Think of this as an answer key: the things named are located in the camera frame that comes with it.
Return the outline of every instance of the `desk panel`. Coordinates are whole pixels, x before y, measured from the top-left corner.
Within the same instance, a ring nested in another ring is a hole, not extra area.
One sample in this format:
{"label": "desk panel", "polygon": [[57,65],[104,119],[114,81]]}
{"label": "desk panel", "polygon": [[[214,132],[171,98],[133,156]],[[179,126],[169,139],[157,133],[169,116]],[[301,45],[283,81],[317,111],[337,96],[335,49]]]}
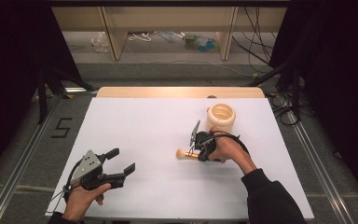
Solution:
{"label": "desk panel", "polygon": [[[107,174],[136,162],[122,189],[104,194],[87,217],[127,220],[244,220],[248,218],[242,173],[233,162],[179,161],[177,148],[188,149],[197,120],[204,129],[206,108],[225,103],[237,113],[233,133],[241,136],[255,163],[292,194],[305,218],[313,218],[267,99],[94,98],[55,193],[74,164],[89,149],[120,154],[106,161]],[[57,203],[52,201],[48,210]],[[60,202],[58,211],[63,211]]]}

